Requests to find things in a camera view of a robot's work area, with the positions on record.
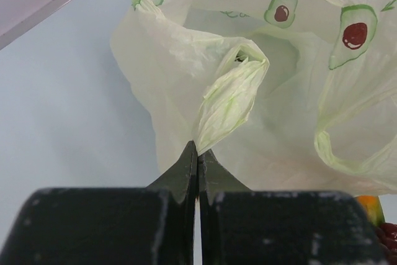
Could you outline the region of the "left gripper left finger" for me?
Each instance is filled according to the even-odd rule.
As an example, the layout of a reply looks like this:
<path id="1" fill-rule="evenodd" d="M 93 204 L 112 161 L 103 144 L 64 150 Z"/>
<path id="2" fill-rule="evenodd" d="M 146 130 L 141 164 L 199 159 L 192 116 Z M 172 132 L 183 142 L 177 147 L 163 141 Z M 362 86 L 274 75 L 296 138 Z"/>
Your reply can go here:
<path id="1" fill-rule="evenodd" d="M 192 264 L 198 156 L 146 187 L 52 187 L 20 209 L 2 264 Z"/>

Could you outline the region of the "green fake fruit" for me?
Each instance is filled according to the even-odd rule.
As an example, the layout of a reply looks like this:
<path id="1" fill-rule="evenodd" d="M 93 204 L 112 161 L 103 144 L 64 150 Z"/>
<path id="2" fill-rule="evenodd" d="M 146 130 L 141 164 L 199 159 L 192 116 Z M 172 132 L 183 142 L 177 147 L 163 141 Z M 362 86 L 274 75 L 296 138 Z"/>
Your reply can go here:
<path id="1" fill-rule="evenodd" d="M 383 209 L 378 196 L 360 195 L 355 199 L 364 208 L 369 221 L 374 226 L 379 227 L 381 224 L 385 223 Z"/>

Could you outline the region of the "red fake grape bunch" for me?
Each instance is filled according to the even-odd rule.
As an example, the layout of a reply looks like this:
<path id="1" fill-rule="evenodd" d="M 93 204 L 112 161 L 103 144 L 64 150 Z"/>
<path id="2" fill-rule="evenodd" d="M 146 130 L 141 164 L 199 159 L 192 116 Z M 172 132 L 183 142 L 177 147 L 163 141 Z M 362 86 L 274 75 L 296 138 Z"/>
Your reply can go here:
<path id="1" fill-rule="evenodd" d="M 375 233 L 388 264 L 396 265 L 396 224 L 382 223 L 375 227 Z"/>

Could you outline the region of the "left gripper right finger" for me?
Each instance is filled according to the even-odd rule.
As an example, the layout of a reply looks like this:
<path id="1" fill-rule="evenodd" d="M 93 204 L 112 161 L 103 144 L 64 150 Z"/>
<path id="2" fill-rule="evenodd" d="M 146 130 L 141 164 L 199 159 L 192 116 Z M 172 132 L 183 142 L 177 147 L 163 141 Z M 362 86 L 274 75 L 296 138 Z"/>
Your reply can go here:
<path id="1" fill-rule="evenodd" d="M 204 264 L 386 264 L 359 203 L 339 191 L 252 191 L 198 158 Z"/>

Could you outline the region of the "yellow-green plastic bag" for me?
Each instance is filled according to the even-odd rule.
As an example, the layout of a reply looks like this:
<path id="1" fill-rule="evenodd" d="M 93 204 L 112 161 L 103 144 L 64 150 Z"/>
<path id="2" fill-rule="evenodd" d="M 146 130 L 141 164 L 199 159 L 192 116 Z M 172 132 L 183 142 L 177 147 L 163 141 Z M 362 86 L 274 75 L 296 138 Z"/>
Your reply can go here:
<path id="1" fill-rule="evenodd" d="M 110 46 L 160 170 L 192 140 L 252 189 L 396 193 L 396 0 L 132 0 Z"/>

